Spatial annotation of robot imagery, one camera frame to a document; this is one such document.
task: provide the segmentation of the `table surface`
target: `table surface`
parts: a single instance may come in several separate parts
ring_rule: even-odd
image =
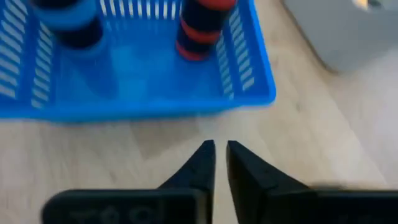
[[[280,0],[256,5],[278,88],[274,105],[179,120],[1,123],[1,223],[39,223],[44,202],[66,189],[156,188],[206,139],[217,146],[214,223],[237,223],[226,176],[229,139],[308,185],[391,187],[340,110],[334,75]]]

